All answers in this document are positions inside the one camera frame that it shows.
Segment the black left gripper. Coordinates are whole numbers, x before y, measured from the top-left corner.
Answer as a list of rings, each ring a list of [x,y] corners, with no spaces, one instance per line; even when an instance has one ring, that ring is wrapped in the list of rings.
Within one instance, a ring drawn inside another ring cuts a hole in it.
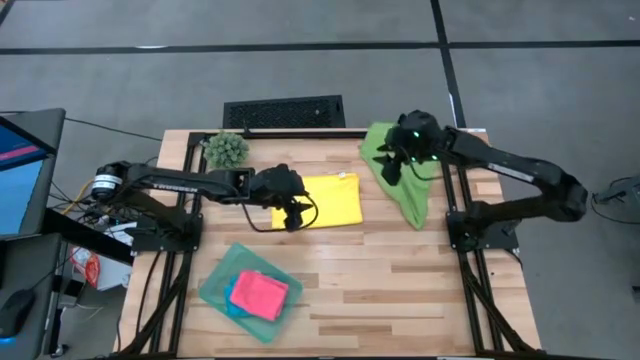
[[[307,195],[302,177],[286,164],[279,164],[256,173],[250,180],[249,203],[260,206],[284,206],[284,225],[287,232],[307,228],[311,222],[303,219],[303,213],[312,209],[311,203],[299,200],[288,204],[296,196]]]

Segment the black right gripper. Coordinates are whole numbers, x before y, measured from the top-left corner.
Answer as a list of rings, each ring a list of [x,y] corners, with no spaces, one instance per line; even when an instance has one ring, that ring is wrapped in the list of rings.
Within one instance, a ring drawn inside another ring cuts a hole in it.
[[[397,185],[402,163],[422,163],[443,151],[443,129],[430,113],[414,110],[401,114],[387,132],[387,144],[377,148],[380,155],[373,158],[383,165],[383,178],[389,185]]]

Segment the yellow microfiber towel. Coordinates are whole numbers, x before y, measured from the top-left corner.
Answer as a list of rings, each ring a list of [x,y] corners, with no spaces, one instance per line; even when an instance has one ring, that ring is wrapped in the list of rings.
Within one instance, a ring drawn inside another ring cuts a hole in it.
[[[363,222],[360,179],[355,173],[303,176],[302,182],[310,199],[295,199],[311,208],[304,210],[302,228],[326,228],[356,225]]]

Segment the green microfiber towel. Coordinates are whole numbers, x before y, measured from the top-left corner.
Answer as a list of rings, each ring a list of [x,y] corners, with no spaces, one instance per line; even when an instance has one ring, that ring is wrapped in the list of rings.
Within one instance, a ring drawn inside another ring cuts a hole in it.
[[[389,185],[382,176],[383,165],[373,160],[380,155],[377,148],[384,144],[392,123],[373,123],[360,145],[360,156],[374,174],[381,189],[399,206],[405,220],[416,230],[424,227],[428,214],[430,187],[437,177],[438,161],[425,161],[422,164],[411,162],[403,164],[401,178],[395,186]]]

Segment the pink microfiber towel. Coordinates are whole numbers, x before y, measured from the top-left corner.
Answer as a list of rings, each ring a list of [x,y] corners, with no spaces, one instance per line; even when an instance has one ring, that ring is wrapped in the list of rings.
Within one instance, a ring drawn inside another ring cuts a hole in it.
[[[250,316],[274,322],[284,308],[289,286],[260,272],[245,270],[238,276],[231,301]]]

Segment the translucent teal plastic bin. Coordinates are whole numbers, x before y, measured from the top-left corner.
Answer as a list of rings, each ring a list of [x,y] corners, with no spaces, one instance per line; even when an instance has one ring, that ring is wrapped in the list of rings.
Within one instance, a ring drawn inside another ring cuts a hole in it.
[[[238,318],[231,317],[227,314],[224,288],[228,285],[233,275],[239,275],[245,270],[260,272],[284,282],[289,286],[289,293],[286,297],[284,308],[282,309],[281,315],[274,322],[262,320],[254,316]],[[302,291],[303,285],[301,282],[281,271],[245,246],[236,243],[226,252],[208,279],[200,287],[199,296],[208,305],[227,316],[260,342],[271,343],[289,320],[294,306],[300,300]]]

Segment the green spiky artificial plant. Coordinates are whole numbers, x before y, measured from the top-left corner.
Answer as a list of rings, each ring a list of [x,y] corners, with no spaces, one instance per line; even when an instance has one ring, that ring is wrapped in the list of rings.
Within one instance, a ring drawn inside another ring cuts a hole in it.
[[[204,158],[211,168],[239,168],[249,156],[249,145],[239,134],[220,132],[203,142]]]

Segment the black floor vent grille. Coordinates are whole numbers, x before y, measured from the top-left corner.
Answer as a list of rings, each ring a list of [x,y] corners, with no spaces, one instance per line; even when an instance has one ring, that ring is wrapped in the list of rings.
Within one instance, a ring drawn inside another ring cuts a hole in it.
[[[341,95],[227,102],[224,129],[344,128]]]

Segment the red and white bag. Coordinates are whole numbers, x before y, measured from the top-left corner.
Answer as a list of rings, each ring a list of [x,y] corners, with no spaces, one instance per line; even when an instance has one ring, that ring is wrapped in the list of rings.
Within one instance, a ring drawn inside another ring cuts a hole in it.
[[[71,263],[89,285],[98,291],[122,286],[128,287],[132,267],[97,255],[87,249],[73,247]]]

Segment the dark office desk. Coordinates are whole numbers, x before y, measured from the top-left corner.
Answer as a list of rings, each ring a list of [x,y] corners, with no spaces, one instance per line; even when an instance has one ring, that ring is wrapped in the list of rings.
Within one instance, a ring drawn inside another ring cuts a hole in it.
[[[14,293],[29,289],[34,301],[20,331],[0,335],[0,360],[34,360],[60,347],[64,287],[70,266],[61,256],[63,243],[78,245],[112,260],[131,265],[131,247],[53,210],[48,210],[40,232],[17,240],[0,240],[0,307]]]

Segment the computer monitor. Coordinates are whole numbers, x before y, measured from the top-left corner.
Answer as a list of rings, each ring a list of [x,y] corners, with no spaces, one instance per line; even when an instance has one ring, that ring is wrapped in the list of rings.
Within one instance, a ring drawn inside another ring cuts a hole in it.
[[[62,108],[0,114],[0,241],[41,231],[65,116]]]

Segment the black computer mouse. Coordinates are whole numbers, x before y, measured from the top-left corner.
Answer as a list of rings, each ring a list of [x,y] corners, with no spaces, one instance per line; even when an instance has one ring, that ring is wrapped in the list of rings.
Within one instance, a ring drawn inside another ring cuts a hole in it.
[[[21,331],[35,298],[33,289],[21,289],[10,295],[0,306],[0,339],[12,338]]]

